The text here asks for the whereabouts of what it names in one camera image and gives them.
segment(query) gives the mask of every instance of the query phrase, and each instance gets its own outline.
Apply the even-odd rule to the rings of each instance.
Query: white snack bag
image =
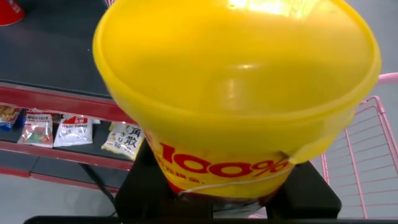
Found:
[[[144,132],[138,125],[118,123],[101,148],[134,160],[143,141]]]
[[[93,119],[83,116],[63,115],[54,147],[77,146],[93,143]]]

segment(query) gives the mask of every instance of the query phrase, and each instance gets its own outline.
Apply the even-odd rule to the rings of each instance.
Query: red shelf edge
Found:
[[[113,101],[0,82],[0,104],[137,124]]]
[[[7,167],[0,167],[0,174],[13,175],[16,177],[23,177],[23,178],[30,177],[29,171],[11,169]]]
[[[58,184],[67,184],[67,185],[73,185],[77,187],[84,187],[88,189],[94,189],[94,190],[99,190],[98,186],[95,184],[89,184],[86,182],[78,181],[78,180],[70,180],[70,179],[64,179],[60,177],[52,177],[49,175],[43,175],[43,174],[36,174],[31,172],[30,177],[33,179],[37,180],[44,180],[47,182],[53,182],[53,183],[58,183]],[[119,189],[115,187],[106,187],[111,193],[116,193],[119,191]]]
[[[20,152],[33,156],[44,156],[53,159],[61,159],[72,162],[79,162],[94,166],[109,167],[113,169],[130,170],[132,161],[121,161],[87,154],[61,151],[58,149],[49,149],[38,146],[16,144],[13,142],[0,141],[0,150]]]

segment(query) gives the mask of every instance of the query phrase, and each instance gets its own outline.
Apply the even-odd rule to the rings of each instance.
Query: cart wire basket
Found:
[[[379,83],[398,81],[398,73]],[[398,147],[378,96],[362,101],[352,123],[312,164],[342,202],[338,218],[398,219]],[[266,218],[261,209],[249,218]]]

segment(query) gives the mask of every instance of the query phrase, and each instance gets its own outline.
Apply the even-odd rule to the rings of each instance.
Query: cart handle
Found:
[[[379,81],[377,84],[381,83],[397,83],[398,82],[398,72],[385,73],[379,75]]]

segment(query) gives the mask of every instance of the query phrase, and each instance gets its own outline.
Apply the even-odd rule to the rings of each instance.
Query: store shelf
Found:
[[[38,157],[18,152],[0,151],[0,174],[29,177]]]
[[[1,27],[0,82],[111,98],[95,67],[102,0],[18,0],[25,18]]]
[[[93,60],[104,2],[18,1],[25,17],[0,29],[0,103],[133,123],[111,99]]]
[[[95,166],[91,166],[91,168],[103,180],[104,184],[112,189],[120,188],[128,174],[128,171],[125,170]],[[48,181],[64,179],[69,180],[70,182],[75,182],[82,187],[92,186],[90,188],[97,188],[88,174],[83,170],[79,163],[76,162],[40,157],[31,170],[30,175],[36,179],[44,179]]]
[[[11,131],[0,131],[0,149],[22,152],[34,156],[45,156],[54,159],[81,162],[85,164],[129,170],[132,161],[123,155],[114,154],[101,149],[106,141],[110,122],[103,121],[93,125],[93,144],[81,146],[58,147],[54,149],[16,144],[21,136],[22,127],[15,127]]]

